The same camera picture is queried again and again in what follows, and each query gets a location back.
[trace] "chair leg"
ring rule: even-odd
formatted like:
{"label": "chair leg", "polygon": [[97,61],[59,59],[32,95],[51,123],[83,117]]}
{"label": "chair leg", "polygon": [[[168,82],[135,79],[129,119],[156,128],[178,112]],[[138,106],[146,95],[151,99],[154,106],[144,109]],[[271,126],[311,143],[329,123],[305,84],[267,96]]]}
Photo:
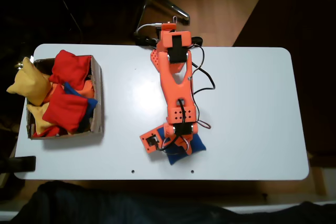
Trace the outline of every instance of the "chair leg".
{"label": "chair leg", "polygon": [[171,11],[173,15],[177,15],[183,25],[190,25],[190,16],[188,13],[183,11],[178,6],[174,5],[169,0],[153,0],[153,2],[158,3],[161,7]]}

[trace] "yellow bean bag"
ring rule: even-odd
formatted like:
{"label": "yellow bean bag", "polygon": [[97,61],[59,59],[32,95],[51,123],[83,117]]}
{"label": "yellow bean bag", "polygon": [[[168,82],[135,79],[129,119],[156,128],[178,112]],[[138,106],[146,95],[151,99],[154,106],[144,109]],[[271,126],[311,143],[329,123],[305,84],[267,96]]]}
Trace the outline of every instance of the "yellow bean bag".
{"label": "yellow bean bag", "polygon": [[41,134],[43,131],[45,131],[47,128],[54,125],[42,119],[48,106],[49,106],[49,102],[43,104],[42,106],[33,106],[31,104],[27,105],[28,110],[31,112],[31,114],[33,114],[35,118],[36,132],[38,135]]}
{"label": "yellow bean bag", "polygon": [[22,63],[22,69],[16,74],[14,84],[7,89],[7,92],[23,95],[32,104],[40,106],[51,89],[50,82],[31,63],[29,58],[25,57]]}

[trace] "cardboard box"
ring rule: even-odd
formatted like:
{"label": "cardboard box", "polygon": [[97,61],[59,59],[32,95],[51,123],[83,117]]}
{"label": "cardboard box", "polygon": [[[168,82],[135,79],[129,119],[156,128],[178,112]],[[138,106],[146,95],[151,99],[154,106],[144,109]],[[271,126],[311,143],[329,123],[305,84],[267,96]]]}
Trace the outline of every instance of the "cardboard box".
{"label": "cardboard box", "polygon": [[[41,71],[41,73],[51,75],[52,68],[54,66],[55,59],[41,59],[34,61],[35,67]],[[93,118],[90,126],[90,131],[86,131],[83,133],[78,133],[74,135],[63,135],[63,136],[50,136],[50,137],[33,137],[35,132],[35,119],[34,116],[27,109],[27,133],[28,137],[32,140],[44,140],[44,139],[59,139],[59,138],[74,138],[74,137],[82,137],[89,134],[94,135],[102,135],[103,134],[103,111],[102,111],[102,76],[101,76],[101,68],[95,58],[91,56],[91,68],[89,70],[88,76],[91,78],[92,85],[94,88],[94,98],[98,101],[94,111]]]}

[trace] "wooden floor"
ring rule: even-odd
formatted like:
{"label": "wooden floor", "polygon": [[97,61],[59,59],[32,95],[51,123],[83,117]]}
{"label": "wooden floor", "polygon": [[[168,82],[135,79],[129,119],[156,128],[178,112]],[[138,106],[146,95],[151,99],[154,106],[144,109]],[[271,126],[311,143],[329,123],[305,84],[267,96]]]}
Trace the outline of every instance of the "wooden floor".
{"label": "wooden floor", "polygon": [[[232,46],[239,32],[244,26],[258,0],[171,0],[190,14],[189,27],[178,25],[179,30],[188,29],[192,36],[200,36],[204,46]],[[142,23],[166,22],[171,20],[170,15],[158,12],[155,8],[148,8]],[[154,37],[153,28],[141,30],[144,35]],[[302,181],[252,181],[252,182],[168,182],[176,192],[184,192],[184,185],[197,187],[198,191],[209,194],[289,194],[315,193],[315,177],[312,174]],[[18,199],[29,199],[44,180],[27,180],[26,186],[17,196]],[[88,188],[102,188],[110,191],[134,191],[137,188],[146,188],[148,182],[123,181],[71,181],[71,183]]]}

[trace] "electrical wire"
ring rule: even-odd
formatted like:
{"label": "electrical wire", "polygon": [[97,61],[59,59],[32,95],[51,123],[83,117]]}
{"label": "electrical wire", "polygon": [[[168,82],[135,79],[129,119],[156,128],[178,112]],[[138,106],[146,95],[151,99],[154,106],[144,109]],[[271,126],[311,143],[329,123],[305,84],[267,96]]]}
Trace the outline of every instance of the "electrical wire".
{"label": "electrical wire", "polygon": [[139,26],[135,31],[135,35],[138,35],[139,31],[146,26],[160,27],[162,26],[162,23],[151,23],[151,24],[144,24],[142,26]]}
{"label": "electrical wire", "polygon": [[76,24],[77,29],[79,30],[79,37],[80,37],[80,39],[79,39],[79,40],[80,40],[79,43],[82,44],[82,43],[83,43],[83,32],[82,32],[82,29],[80,29],[80,27],[79,27],[79,25],[78,25],[76,19],[75,19],[74,16],[72,15],[72,13],[71,13],[71,11],[69,10],[69,8],[68,8],[67,4],[65,3],[65,1],[64,1],[64,0],[62,0],[62,1],[63,1],[63,4],[64,4],[65,8],[68,10],[68,12],[69,12],[69,14],[70,14],[70,16],[71,16],[73,22]]}
{"label": "electrical wire", "polygon": [[214,80],[211,78],[210,74],[209,74],[207,71],[205,71],[204,69],[202,69],[202,68],[198,68],[198,70],[201,71],[202,73],[204,73],[204,74],[209,78],[209,80],[210,80],[210,82],[211,82],[211,84],[212,84],[212,88],[202,88],[202,89],[199,89],[199,90],[195,91],[194,94],[197,94],[198,92],[203,91],[203,90],[214,90],[214,89],[216,89],[215,82],[214,82]]}
{"label": "electrical wire", "polygon": [[203,65],[203,62],[204,62],[204,58],[205,58],[205,52],[204,52],[204,49],[203,49],[201,46],[199,46],[199,45],[197,45],[197,44],[193,44],[193,45],[191,45],[188,49],[191,49],[191,48],[194,48],[194,47],[201,48],[201,50],[202,50],[202,62],[201,62],[201,64],[200,64],[199,67],[196,67],[196,69],[193,71],[193,74],[192,74],[191,76],[193,76],[194,73],[195,73],[198,69],[201,68],[201,66]]}
{"label": "electrical wire", "polygon": [[[183,107],[183,104],[182,104],[182,100],[181,100],[181,99],[178,99],[178,102],[179,102],[180,107],[181,107],[181,110],[182,110],[182,117],[183,117],[183,118],[182,118],[182,127],[181,127],[181,128],[183,128],[183,125],[184,125],[184,123],[185,123],[185,110],[184,110],[184,107]],[[176,137],[174,138],[173,141],[171,141],[171,142],[170,142],[168,145],[166,145],[166,146],[163,146],[163,143],[164,143],[164,141],[163,141],[162,144],[161,144],[161,148],[158,148],[157,150],[160,151],[160,152],[162,152],[162,151],[168,149],[170,146],[172,146],[172,145],[176,142],[176,140],[177,140],[180,136],[181,136],[180,132],[176,132]]]}

